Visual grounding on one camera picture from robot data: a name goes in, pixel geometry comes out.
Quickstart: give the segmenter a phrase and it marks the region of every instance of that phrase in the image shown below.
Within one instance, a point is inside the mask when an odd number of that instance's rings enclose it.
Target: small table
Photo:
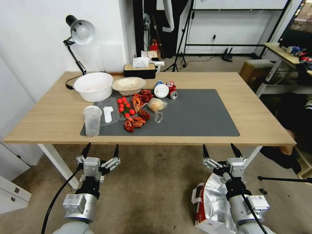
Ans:
[[[257,146],[246,162],[262,146],[294,146],[296,142],[235,72],[157,72],[144,88],[154,88],[157,80],[174,81],[177,89],[216,89],[235,123],[240,136],[81,136],[83,110],[90,102],[68,90],[65,81],[79,72],[65,72],[28,114],[4,139],[6,143],[38,144],[46,156],[68,179],[72,172],[52,144],[129,144],[129,145],[251,145]],[[114,80],[123,76],[114,76]],[[70,181],[73,188],[78,180]]]
[[[272,79],[273,75],[275,74],[275,72],[278,70],[282,61],[287,63],[291,67],[295,68],[295,66],[299,64],[299,58],[295,57],[293,54],[288,54],[283,48],[280,47],[279,43],[264,43],[264,46],[270,51],[272,51],[274,54],[278,55],[279,59],[276,61],[276,63],[272,67],[265,81],[257,89],[256,95],[260,97],[261,94],[282,94],[286,92],[312,94],[312,88],[310,86],[268,84],[269,81]],[[312,75],[311,70],[309,70],[307,73],[309,75]]]

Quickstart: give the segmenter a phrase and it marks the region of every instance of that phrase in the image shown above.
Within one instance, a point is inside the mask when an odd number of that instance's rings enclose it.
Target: plastic tray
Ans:
[[[102,115],[101,115],[101,121],[100,121],[100,126],[107,126],[111,124],[115,124],[119,121],[119,112],[118,112],[118,106],[117,106],[117,101],[114,97],[105,99],[103,101],[99,101],[96,103],[96,105],[102,110]],[[111,122],[106,123],[105,122],[105,116],[104,116],[104,107],[112,107],[114,110],[111,112]]]
[[[131,108],[130,108],[130,109],[134,109],[133,102],[132,102],[132,96],[118,96],[118,97],[116,97],[116,99],[115,99],[116,105],[119,106],[119,104],[118,104],[118,102],[117,102],[117,99],[122,98],[122,97],[126,97],[126,98],[127,98],[127,101],[128,101],[128,102],[130,103],[130,105],[131,105]],[[118,114],[119,114],[119,120],[120,120],[120,121],[125,121],[125,120],[126,120],[126,118],[124,117],[124,115],[123,115],[122,113],[119,113],[119,112],[118,112]],[[133,118],[133,117],[136,117],[136,116],[137,116],[137,113],[136,113],[135,115],[131,115],[130,117]]]

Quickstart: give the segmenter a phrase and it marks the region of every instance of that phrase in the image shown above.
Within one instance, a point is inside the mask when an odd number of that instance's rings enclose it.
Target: white table leg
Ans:
[[[245,162],[245,169],[246,167],[249,165],[249,163],[251,163],[251,161],[256,157],[256,155],[259,153],[259,151],[261,150],[262,146],[257,146],[255,148],[255,150],[251,153],[251,155],[249,156],[249,158],[247,159],[247,161]]]
[[[276,61],[276,63],[274,64],[274,66],[272,67],[271,71],[269,72],[269,74],[266,77],[266,80],[260,85],[260,87],[257,89],[256,95],[257,97],[260,97],[261,94],[263,93],[263,91],[265,90],[267,84],[269,83],[269,81],[272,79],[273,75],[275,74],[275,72],[277,71],[277,69],[279,68],[280,64],[282,63],[282,60],[279,59]]]
[[[38,144],[38,146],[42,149],[42,151],[45,153],[45,155],[50,159],[50,161],[53,163],[53,165],[59,170],[59,172],[64,176],[64,178],[67,180],[69,177],[71,177],[72,172],[64,162],[64,160],[61,158],[59,153],[56,151],[53,145],[49,144]],[[72,188],[77,189],[78,188],[78,180],[76,177],[72,178],[69,181],[69,184],[72,186]]]

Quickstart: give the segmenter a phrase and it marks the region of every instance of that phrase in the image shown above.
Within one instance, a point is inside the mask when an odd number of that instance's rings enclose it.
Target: red tomato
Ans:
[[[130,115],[135,115],[135,114],[136,114],[136,112],[135,112],[135,110],[134,110],[134,109],[131,109],[131,110],[129,110],[129,114],[130,114]]]

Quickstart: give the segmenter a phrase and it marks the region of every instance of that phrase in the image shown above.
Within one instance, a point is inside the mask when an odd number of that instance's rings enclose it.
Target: baseboard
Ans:
[[[186,56],[221,56],[221,54],[185,54]],[[233,56],[249,56],[251,57],[251,54],[231,54]]]

